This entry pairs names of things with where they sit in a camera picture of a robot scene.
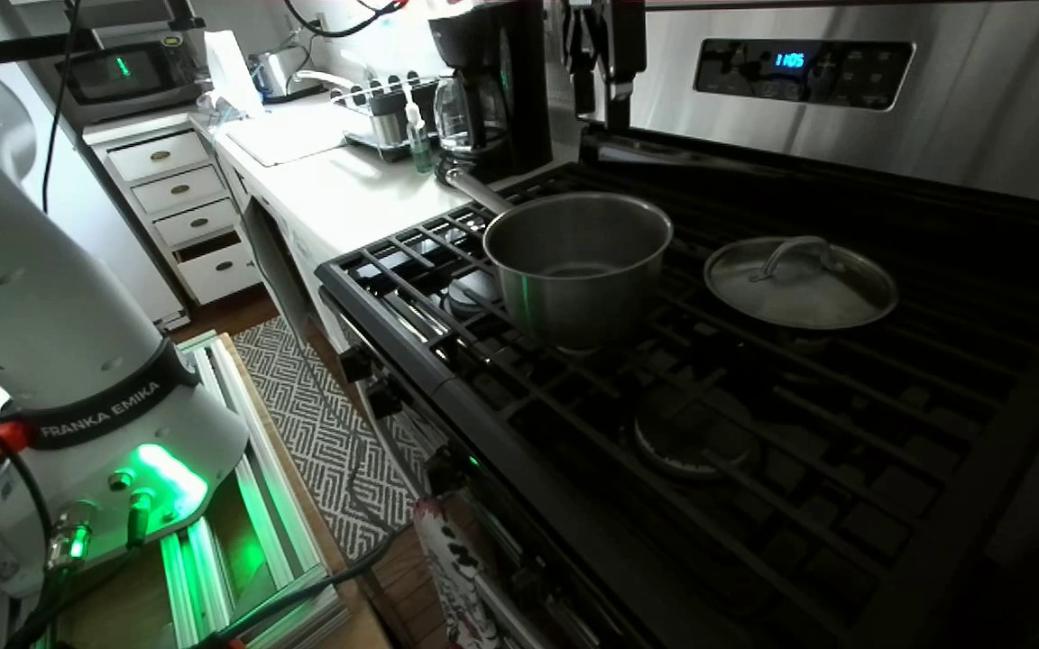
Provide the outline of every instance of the gas stove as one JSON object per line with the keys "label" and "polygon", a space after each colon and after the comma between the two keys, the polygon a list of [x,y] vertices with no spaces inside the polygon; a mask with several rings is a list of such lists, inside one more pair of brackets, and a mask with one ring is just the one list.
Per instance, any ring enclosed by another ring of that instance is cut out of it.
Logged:
{"label": "gas stove", "polygon": [[[326,263],[321,292],[488,475],[489,507],[516,511],[628,636],[933,640],[1039,449],[1039,286],[997,274],[1008,240],[958,251],[991,198],[789,167],[556,167],[506,193],[558,192],[628,192],[675,218],[623,349],[516,332],[477,204]],[[956,246],[913,249],[956,218]],[[717,246],[803,231],[879,259],[898,311],[794,335],[702,288]]]}

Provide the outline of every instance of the white robot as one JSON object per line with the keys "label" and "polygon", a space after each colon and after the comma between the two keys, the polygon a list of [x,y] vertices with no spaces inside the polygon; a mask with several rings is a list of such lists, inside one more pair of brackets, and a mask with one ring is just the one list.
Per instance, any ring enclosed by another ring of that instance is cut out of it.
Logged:
{"label": "white robot", "polygon": [[202,516],[244,449],[243,423],[162,332],[18,186],[34,124],[0,87],[0,591],[35,598],[52,570],[103,564]]}

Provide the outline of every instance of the stove knob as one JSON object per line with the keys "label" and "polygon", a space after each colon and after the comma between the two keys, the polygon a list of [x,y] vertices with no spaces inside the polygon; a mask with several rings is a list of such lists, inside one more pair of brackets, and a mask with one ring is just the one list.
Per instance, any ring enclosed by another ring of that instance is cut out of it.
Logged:
{"label": "stove knob", "polygon": [[380,370],[380,358],[368,346],[350,346],[339,354],[345,382],[368,382]]}
{"label": "stove knob", "polygon": [[372,419],[391,419],[391,414],[404,412],[404,397],[387,376],[380,376],[376,382],[361,386],[361,392],[366,392],[366,400],[372,406]]}

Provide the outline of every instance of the black stovetop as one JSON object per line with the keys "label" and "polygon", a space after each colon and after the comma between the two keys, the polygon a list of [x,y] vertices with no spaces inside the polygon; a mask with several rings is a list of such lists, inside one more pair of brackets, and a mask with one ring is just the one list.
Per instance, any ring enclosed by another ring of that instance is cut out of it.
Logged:
{"label": "black stovetop", "polygon": [[[671,212],[649,328],[628,349],[580,358],[521,335],[480,251],[482,209],[332,263],[341,286],[329,296],[366,328],[368,313],[339,298],[366,292],[396,324],[372,328],[376,346],[438,358],[760,646],[923,646],[1039,448],[1039,286],[980,265],[997,249],[913,249],[931,222],[972,222],[948,200],[916,212],[789,177],[665,177],[558,167],[509,192],[613,186]],[[879,259],[898,311],[843,335],[789,335],[707,296],[701,271],[717,246],[803,231]]]}

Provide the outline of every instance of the white cabinet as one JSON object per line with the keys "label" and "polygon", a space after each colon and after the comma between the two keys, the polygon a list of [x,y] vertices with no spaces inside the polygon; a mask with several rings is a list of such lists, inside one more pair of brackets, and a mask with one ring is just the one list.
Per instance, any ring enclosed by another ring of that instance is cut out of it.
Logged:
{"label": "white cabinet", "polygon": [[258,286],[228,181],[188,110],[83,134],[194,301]]}

